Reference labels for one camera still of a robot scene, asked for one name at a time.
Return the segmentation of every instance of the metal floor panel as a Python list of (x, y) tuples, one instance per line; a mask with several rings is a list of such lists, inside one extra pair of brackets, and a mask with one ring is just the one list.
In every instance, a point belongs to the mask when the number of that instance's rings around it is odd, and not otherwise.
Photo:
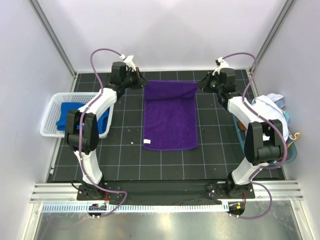
[[(269, 202), (247, 202), (245, 215), (257, 216)], [(87, 213), (42, 213), (35, 239), (40, 240), (302, 240), (290, 201), (276, 201), (257, 220), (225, 212), (114, 214), (88, 219)]]

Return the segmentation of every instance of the metal frame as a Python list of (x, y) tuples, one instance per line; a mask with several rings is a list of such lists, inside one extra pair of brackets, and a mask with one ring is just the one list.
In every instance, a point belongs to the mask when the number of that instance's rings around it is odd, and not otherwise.
[[(296, 180), (257, 181), (265, 185), (271, 192), (274, 201), (303, 200), (298, 182)], [(247, 201), (269, 201), (267, 192), (256, 184), (253, 185), (256, 197)], [(70, 183), (38, 183), (35, 185), (31, 204), (38, 203), (82, 203), (77, 201), (78, 191)], [(222, 202), (237, 202), (242, 199), (220, 199)]]
[[(268, 50), (272, 40), (277, 35), (282, 23), (284, 22), (285, 18), (287, 17), (289, 11), (291, 10), (292, 6), (296, 0), (286, 0), (284, 5), (282, 6), (282, 9), (280, 13), (278, 14), (271, 30), (269, 31), (266, 39), (264, 40), (264, 43), (262, 44), (258, 54), (256, 55), (257, 63), (259, 64), (263, 56), (265, 55), (266, 51)], [(252, 67), (250, 68), (250, 72), (252, 72), (254, 69), (254, 64), (252, 64)]]
[(76, 76), (76, 71), (74, 69), (74, 67), (72, 66), (70, 60), (68, 59), (67, 54), (65, 53), (62, 45), (60, 44), (53, 28), (51, 27), (44, 11), (42, 10), (38, 0), (28, 0), (30, 5), (32, 6), (35, 14), (38, 16), (40, 22), (42, 23), (43, 28), (45, 29), (46, 33), (48, 34), (49, 38), (51, 39), (55, 49), (57, 50), (57, 52), (59, 53), (62, 61), (64, 62), (66, 68), (69, 70), (69, 72), (71, 73), (71, 75), (73, 77)]

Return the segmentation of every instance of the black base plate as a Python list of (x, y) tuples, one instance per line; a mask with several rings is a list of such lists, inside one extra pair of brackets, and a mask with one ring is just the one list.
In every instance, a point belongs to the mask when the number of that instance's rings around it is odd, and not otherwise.
[[(237, 197), (230, 197), (226, 191), (226, 182), (225, 181), (212, 181), (209, 184), (209, 193), (208, 196), (212, 200), (218, 200), (218, 199), (243, 199), (243, 192)], [(244, 190), (246, 194), (247, 199), (254, 199), (255, 196), (255, 191), (252, 186), (252, 184), (248, 185), (248, 188)]]

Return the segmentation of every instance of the white wall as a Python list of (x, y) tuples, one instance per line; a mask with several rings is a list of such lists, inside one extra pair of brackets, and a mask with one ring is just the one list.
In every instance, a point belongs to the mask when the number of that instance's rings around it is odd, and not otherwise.
[(1, 1), (0, 43), (0, 238), (15, 240), (53, 150), (39, 132), (42, 116), (72, 76), (27, 0)]
[[(257, 54), (285, 0), (39, 0), (76, 71), (97, 48), (135, 54), (142, 70), (212, 69), (235, 52)], [(113, 53), (95, 58), (109, 71)], [(250, 57), (229, 60), (249, 67)]]
[(320, 1), (296, 1), (262, 59), (256, 82), (263, 94), (285, 96), (290, 130), (301, 132), (297, 159), (286, 165), (297, 179), (317, 231), (320, 229)]

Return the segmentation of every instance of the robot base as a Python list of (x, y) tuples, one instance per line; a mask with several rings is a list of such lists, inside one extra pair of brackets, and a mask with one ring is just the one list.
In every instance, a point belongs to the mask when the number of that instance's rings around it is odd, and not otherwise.
[(255, 192), (252, 184), (246, 184), (245, 186), (236, 186), (241, 187), (241, 190), (237, 190), (237, 194), (230, 193), (228, 190), (228, 184), (225, 181), (219, 181), (216, 182), (213, 180), (212, 183), (208, 186), (208, 197), (212, 200), (219, 200), (219, 199), (243, 199), (243, 193), (245, 193), (245, 196), (247, 199), (254, 199)]

